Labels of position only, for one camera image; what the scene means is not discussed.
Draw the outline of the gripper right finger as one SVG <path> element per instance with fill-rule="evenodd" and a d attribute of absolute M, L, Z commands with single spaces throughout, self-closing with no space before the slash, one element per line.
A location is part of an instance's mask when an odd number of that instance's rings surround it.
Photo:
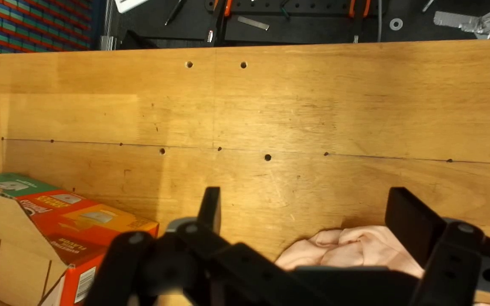
<path fill-rule="evenodd" d="M 465 221 L 442 218 L 404 187 L 392 187 L 385 224 L 424 273 L 410 306 L 473 306 L 490 294 L 490 237 Z"/>

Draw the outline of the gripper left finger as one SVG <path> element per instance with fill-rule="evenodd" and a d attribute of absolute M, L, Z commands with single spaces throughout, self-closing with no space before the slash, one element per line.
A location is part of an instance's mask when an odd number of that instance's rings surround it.
<path fill-rule="evenodd" d="M 160 238 L 117 236 L 84 306 L 159 306 L 181 290 L 192 306 L 298 306 L 313 291 L 264 256 L 219 235 L 219 187 L 208 187 L 195 218 L 174 220 Z"/>

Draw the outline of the pink shirt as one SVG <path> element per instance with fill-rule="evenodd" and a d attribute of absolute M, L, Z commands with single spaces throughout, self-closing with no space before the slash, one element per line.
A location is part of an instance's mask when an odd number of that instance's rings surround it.
<path fill-rule="evenodd" d="M 294 242 L 276 259 L 284 270 L 299 266 L 382 266 L 422 277 L 424 270 L 385 226 L 319 231 Z"/>

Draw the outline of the printed cardboard box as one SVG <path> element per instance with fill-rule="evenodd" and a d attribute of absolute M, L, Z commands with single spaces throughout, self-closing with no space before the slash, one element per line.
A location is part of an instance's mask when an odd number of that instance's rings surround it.
<path fill-rule="evenodd" d="M 33 178 L 0 173 L 0 306 L 83 306 L 117 235 L 155 221 Z"/>

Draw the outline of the crumpled silver tape piece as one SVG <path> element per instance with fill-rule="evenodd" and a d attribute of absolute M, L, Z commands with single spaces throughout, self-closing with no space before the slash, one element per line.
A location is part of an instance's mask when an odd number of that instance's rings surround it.
<path fill-rule="evenodd" d="M 478 40 L 490 39 L 490 12 L 482 16 L 470 16 L 436 11 L 433 23 L 436 26 L 451 27 L 465 33 L 472 33 Z"/>

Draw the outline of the black pen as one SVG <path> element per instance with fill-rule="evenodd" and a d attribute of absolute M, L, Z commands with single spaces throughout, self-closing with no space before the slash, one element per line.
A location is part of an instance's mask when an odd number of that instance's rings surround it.
<path fill-rule="evenodd" d="M 165 21 L 165 26 L 168 26 L 176 19 L 186 1 L 187 0 L 176 0 L 175 6 L 172 8 L 168 18 Z"/>

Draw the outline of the flat metal strip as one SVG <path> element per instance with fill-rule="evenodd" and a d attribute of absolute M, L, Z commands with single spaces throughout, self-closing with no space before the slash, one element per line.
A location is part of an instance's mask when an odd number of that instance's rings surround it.
<path fill-rule="evenodd" d="M 261 23 L 257 20 L 246 18 L 244 16 L 238 16 L 237 21 L 239 21 L 239 23 L 243 23 L 243 24 L 246 24 L 249 26 L 253 26 L 255 28 L 262 29 L 264 31 L 268 31 L 270 29 L 270 25 L 268 25 L 266 23 Z"/>

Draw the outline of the white flat object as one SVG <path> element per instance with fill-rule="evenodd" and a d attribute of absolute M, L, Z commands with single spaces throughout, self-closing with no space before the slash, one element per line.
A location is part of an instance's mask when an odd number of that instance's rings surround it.
<path fill-rule="evenodd" d="M 128 12 L 133 8 L 136 8 L 137 6 L 142 5 L 144 2 L 147 1 L 148 0 L 114 0 L 117 11 L 121 14 L 124 12 Z"/>

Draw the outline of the striped colourful mat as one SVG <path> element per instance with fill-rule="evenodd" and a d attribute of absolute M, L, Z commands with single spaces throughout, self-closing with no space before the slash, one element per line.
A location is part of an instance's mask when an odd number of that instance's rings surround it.
<path fill-rule="evenodd" d="M 0 54 L 86 51 L 93 0 L 0 0 Z"/>

